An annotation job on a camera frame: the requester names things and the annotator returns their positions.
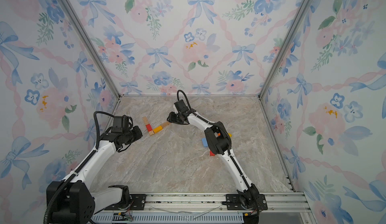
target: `wallpaper wall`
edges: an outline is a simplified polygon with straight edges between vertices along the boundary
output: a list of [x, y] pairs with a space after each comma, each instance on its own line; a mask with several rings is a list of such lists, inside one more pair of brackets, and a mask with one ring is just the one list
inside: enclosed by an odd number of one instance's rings
[[[0, 222], [41, 223], [116, 99], [57, 0], [0, 0]], [[100, 117], [102, 128], [106, 118]]]
[[386, 223], [385, 20], [384, 0], [313, 0], [264, 96], [319, 224]]
[[259, 93], [300, 1], [70, 0], [118, 90], [135, 95]]

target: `robotic arm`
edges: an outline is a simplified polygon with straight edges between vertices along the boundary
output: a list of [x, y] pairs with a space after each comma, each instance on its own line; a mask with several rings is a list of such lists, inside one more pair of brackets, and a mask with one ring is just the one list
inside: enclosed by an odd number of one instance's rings
[[[182, 99], [180, 100], [179, 92], [185, 96], [188, 106]], [[218, 154], [232, 175], [242, 207], [246, 210], [257, 210], [256, 214], [259, 213], [258, 210], [266, 210], [267, 205], [263, 202], [265, 197], [259, 193], [237, 161], [232, 149], [232, 140], [224, 125], [221, 122], [212, 122], [192, 109], [186, 94], [181, 90], [177, 92], [177, 102], [174, 103], [173, 107], [175, 111], [169, 114], [167, 120], [179, 125], [191, 124], [204, 131], [210, 151], [213, 154]]]

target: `blue block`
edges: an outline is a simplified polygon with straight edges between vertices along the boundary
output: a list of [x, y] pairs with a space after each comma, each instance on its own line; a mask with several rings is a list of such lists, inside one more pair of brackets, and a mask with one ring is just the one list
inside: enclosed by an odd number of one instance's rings
[[202, 138], [202, 143], [204, 144], [204, 147], [208, 147], [208, 142], [206, 141], [206, 138]]

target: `enclosure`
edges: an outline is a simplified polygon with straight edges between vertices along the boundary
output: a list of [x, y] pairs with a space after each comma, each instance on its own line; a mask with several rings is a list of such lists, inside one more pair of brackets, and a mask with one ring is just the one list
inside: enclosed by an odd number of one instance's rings
[[[201, 130], [146, 129], [143, 117], [153, 129], [166, 121], [179, 89], [232, 135], [266, 196], [260, 223], [386, 222], [384, 0], [0, 0], [0, 9], [2, 223], [42, 222], [47, 186], [94, 147], [94, 111], [131, 116], [143, 137], [107, 160], [91, 192], [147, 194], [134, 223], [242, 223], [222, 205], [236, 186]], [[112, 124], [98, 120], [101, 131]], [[117, 212], [93, 220], [122, 222], [108, 219]]]

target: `beige marble surface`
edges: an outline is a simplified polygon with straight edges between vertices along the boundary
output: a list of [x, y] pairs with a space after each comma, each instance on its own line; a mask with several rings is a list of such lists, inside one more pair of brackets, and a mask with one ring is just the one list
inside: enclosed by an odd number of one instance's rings
[[[279, 157], [257, 97], [189, 97], [192, 108], [221, 121], [232, 134], [232, 147], [247, 176], [261, 192], [289, 191]], [[228, 170], [209, 156], [192, 125], [171, 124], [149, 136], [143, 116], [153, 128], [166, 121], [176, 97], [123, 97], [115, 115], [128, 115], [143, 137], [105, 163], [91, 191], [127, 185], [131, 192], [234, 192]]]

